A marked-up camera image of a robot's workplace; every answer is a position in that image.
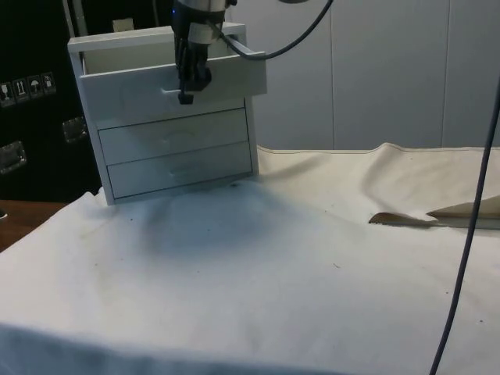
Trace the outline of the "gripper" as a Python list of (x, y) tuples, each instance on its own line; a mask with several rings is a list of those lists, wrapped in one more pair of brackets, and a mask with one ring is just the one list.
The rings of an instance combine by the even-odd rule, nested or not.
[(212, 81), (210, 68), (207, 66), (208, 51), (198, 50), (193, 58), (188, 49), (181, 49), (189, 44), (203, 47), (216, 40), (215, 32), (210, 27), (221, 25), (225, 19), (226, 2), (174, 2), (173, 32), (180, 80), (178, 99), (181, 105), (192, 105), (194, 95), (188, 94), (188, 82), (191, 91), (203, 91)]

